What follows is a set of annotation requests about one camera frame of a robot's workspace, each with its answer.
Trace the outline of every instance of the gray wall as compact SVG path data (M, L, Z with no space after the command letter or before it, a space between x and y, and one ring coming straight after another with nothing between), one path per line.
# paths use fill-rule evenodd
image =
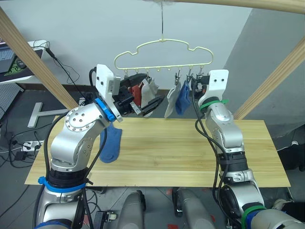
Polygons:
M10 0L0 1L0 6L28 41L51 42L51 50L58 58L80 73L77 84L89 84L88 72L98 63L123 76L123 71L114 68L114 57L161 38L161 8L153 1ZM223 68L251 8L172 3L163 11L165 38L185 40L192 48L204 46L214 52L214 62L207 66L207 72ZM138 56L122 57L118 64L136 67L202 63L209 57L204 52L188 52L183 44L159 43L141 49ZM66 83L62 70L52 60L47 64L59 81ZM152 70L150 76L156 78L160 88L172 88L173 71Z
M305 16L253 9L225 69L224 98L235 112L304 36ZM246 119L265 120L272 137L305 122L305 63L302 63Z

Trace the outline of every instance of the wooden board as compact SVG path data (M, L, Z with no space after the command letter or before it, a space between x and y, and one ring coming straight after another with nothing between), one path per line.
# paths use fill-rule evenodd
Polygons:
M304 0L174 0L227 6L242 6L305 14Z
M45 63L25 41L16 26L0 7L0 37L14 53L27 65L42 84L68 109L77 107L77 103L52 74Z
M194 127L194 119L124 118L119 158L109 164L98 160L90 180L95 186L168 186L212 187L215 157L208 141ZM242 129L249 167L260 187L290 186L281 161L263 121L237 120ZM54 137L62 130L63 120L54 127ZM99 149L94 142L89 163ZM35 185L45 175L43 149L27 177Z
M281 82L286 79L305 60L305 37L297 44L292 52L256 89L256 91L235 112L235 119L246 117L261 101L263 101Z

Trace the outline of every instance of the floor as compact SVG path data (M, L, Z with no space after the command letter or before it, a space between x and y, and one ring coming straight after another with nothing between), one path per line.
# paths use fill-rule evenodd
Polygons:
M77 92L71 93L77 99ZM27 130L27 124L36 102L43 102L43 111L63 109L64 107L46 91L25 91L18 95L7 114L8 133L19 133ZM164 101L151 115L151 117L161 118L164 116L167 102ZM181 118L177 114L172 114L171 118ZM183 118L195 118L193 108L189 108ZM52 122L52 116L40 117L37 127ZM47 127L37 130L37 137L43 140L48 130ZM277 149L288 146L292 140L304 142L304 128L299 128L294 132L288 133L282 139L274 139ZM24 141L35 140L33 131L24 133L16 137L20 143ZM15 165L24 166L25 163L19 162ZM6 210L20 194L26 186L23 184L30 168L13 168L9 163L5 163L0 168L0 214ZM292 187L290 188L293 198L298 201L305 201L305 173L298 170L287 171L288 178ZM208 188L190 188L198 198L207 207L209 213L214 216L215 226L218 229L224 229L224 217L211 198L211 190ZM0 228L2 229L20 229L31 228L34 201L38 193L39 186L30 186L24 196L12 207L6 214L0 218ZM98 194L98 205L102 210L113 210L118 215L126 197L134 190L141 190L146 198L147 210L145 212L146 229L186 229L184 218L176 218L173 214L173 205L171 201L171 187L109 187L105 194ZM277 198L287 198L286 188L261 188L266 207L271 207ZM92 192L88 190L88 198L92 196ZM106 228L114 229L117 220L109 223Z

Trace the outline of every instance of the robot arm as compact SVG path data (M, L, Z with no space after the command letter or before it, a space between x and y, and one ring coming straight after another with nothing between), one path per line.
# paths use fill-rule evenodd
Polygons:
M128 87L139 84L146 74L136 74L123 81L105 65L97 65L96 88L102 99L68 112L62 131L51 145L51 170L39 183L44 189L38 199L34 226L41 228L82 227L85 205L83 189L88 174L87 164L96 137L122 115L146 115L163 100L157 96L144 108L133 102Z
M227 70L213 70L195 82L198 105L205 113L206 126L224 150L216 146L220 176L224 176L219 202L231 218L244 225L247 222L248 229L305 228L300 221L279 210L264 208L263 197L247 164L242 132L222 101L228 73Z

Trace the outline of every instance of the green ring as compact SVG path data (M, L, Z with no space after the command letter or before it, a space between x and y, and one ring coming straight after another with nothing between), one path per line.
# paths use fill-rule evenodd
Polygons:
M257 205L257 206L249 207L246 209L246 211L244 211L243 216L241 218L242 229L246 229L246 218L247 218L248 214L255 210L259 210L259 209L266 209L266 208L262 205Z
M223 103L223 104L226 104L228 101L229 101L229 100L227 100L227 99L223 99L223 100L221 100L221 101L219 101L219 100L214 100L214 101L210 101L210 102L208 102L208 103L206 103L206 104L201 105L199 108L200 108L200 110L202 110L202 109L204 109L205 107L207 107L207 106L209 106L209 105L211 105L211 104L215 104L215 103Z

